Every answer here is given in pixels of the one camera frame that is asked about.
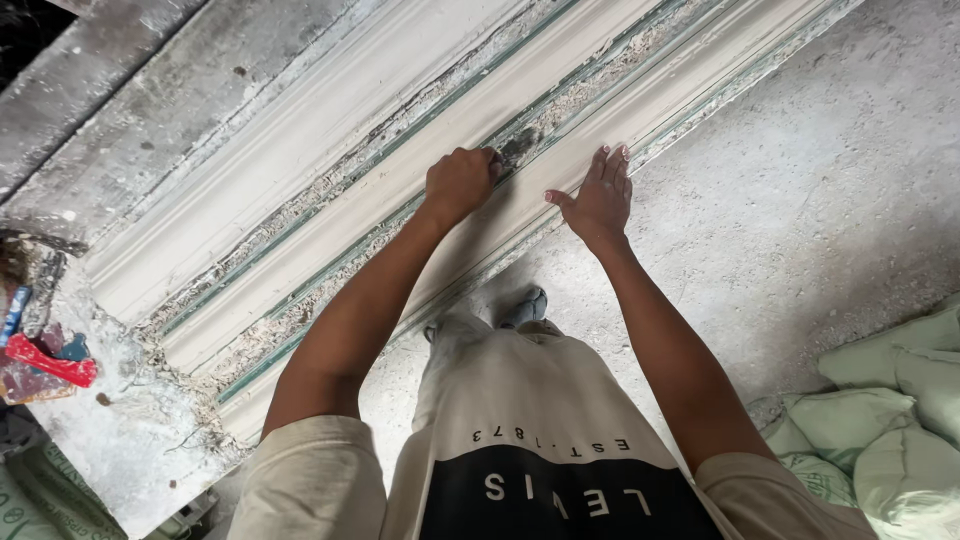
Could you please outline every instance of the concrete floor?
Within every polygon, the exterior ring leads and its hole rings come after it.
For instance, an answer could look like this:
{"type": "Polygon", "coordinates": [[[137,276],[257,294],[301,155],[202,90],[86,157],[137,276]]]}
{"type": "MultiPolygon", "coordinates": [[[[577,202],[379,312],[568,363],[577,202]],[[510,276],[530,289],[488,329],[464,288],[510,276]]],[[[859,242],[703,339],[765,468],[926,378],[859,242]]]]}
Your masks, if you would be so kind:
{"type": "MultiPolygon", "coordinates": [[[[634,175],[634,249],[744,403],[825,388],[819,353],[960,289],[958,28],[957,2],[867,0],[634,175]]],[[[531,283],[667,438],[612,289],[566,225],[457,308],[492,320],[531,283]]],[[[388,486],[427,351],[403,341],[361,393],[388,486]]]]}

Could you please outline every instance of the beige t-shirt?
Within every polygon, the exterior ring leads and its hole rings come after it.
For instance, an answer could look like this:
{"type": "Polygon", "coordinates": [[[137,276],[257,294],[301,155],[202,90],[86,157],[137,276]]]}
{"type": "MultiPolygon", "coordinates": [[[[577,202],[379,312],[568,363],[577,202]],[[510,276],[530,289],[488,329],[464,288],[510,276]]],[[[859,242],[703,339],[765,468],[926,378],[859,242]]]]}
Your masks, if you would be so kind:
{"type": "Polygon", "coordinates": [[[777,462],[723,454],[695,485],[585,343],[494,331],[428,369],[389,501],[370,429],[270,433],[229,539],[876,538],[777,462]]]}

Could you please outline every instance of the person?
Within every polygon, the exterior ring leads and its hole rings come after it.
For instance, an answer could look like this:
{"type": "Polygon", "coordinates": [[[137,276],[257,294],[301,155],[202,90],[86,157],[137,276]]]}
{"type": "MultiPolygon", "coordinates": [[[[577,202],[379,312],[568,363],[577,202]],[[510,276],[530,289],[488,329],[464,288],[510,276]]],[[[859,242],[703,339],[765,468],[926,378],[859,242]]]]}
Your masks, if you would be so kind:
{"type": "Polygon", "coordinates": [[[317,318],[276,385],[229,538],[876,538],[811,495],[754,428],[723,368],[637,261],[626,146],[576,197],[545,193],[599,259],[684,475],[603,359],[544,319],[534,289],[503,328],[427,329],[413,433],[386,497],[360,386],[444,236],[491,196],[492,148],[458,148],[423,203],[317,318]]]}

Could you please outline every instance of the blue object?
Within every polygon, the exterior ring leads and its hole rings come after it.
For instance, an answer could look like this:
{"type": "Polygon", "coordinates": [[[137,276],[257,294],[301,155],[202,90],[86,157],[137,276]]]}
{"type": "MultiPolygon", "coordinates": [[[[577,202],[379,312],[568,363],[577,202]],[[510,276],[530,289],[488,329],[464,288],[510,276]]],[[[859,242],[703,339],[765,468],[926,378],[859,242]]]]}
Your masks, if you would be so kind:
{"type": "Polygon", "coordinates": [[[60,352],[54,355],[54,358],[79,362],[89,357],[90,351],[86,349],[85,339],[86,336],[82,333],[73,334],[73,341],[64,345],[63,348],[60,349],[60,352]]]}
{"type": "Polygon", "coordinates": [[[20,324],[20,315],[23,314],[23,307],[27,305],[30,299],[30,287],[18,286],[13,293],[13,301],[10,302],[10,310],[7,311],[7,319],[3,323],[3,333],[0,334],[0,347],[7,346],[7,340],[16,333],[16,327],[20,324]]]}

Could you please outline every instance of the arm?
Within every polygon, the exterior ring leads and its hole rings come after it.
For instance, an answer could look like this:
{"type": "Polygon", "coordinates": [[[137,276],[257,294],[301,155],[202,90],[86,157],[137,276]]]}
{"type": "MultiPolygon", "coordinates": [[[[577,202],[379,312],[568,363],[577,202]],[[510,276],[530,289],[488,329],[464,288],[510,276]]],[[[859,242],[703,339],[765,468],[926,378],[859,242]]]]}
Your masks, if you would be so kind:
{"type": "Polygon", "coordinates": [[[326,305],[280,374],[261,440],[311,416],[360,418],[360,385],[423,266],[444,236],[490,198],[501,170],[493,148],[458,148],[430,167],[413,217],[326,305]]]}
{"type": "Polygon", "coordinates": [[[690,472],[719,454],[776,461],[720,363],[636,260],[623,233],[633,195],[627,148],[608,152],[605,147],[594,154],[576,199],[556,190],[544,197],[561,207],[570,229],[607,272],[640,368],[690,472]]]}

